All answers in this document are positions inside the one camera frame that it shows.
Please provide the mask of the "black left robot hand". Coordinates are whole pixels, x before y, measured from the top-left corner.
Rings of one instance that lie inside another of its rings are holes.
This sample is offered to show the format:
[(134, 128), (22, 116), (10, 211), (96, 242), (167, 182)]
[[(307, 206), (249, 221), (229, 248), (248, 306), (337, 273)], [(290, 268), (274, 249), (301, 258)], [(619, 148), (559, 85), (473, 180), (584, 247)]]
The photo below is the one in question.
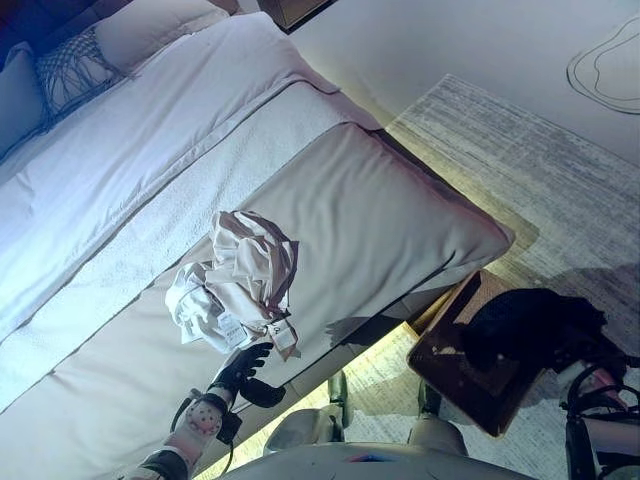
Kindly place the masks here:
[(285, 387), (274, 387), (257, 379), (257, 371), (266, 363), (274, 344), (261, 342), (246, 349), (236, 349), (225, 361), (207, 388), (225, 390), (233, 405), (240, 394), (245, 400), (261, 408), (272, 408), (279, 404), (285, 394)]

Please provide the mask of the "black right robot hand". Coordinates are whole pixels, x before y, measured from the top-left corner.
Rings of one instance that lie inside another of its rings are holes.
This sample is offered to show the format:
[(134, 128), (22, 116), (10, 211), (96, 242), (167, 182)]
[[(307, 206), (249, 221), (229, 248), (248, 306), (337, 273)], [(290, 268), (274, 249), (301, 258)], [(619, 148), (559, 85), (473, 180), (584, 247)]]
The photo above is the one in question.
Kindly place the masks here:
[(608, 365), (620, 363), (624, 357), (625, 353), (615, 345), (576, 344), (556, 350), (549, 368), (556, 373), (561, 373), (575, 363)]

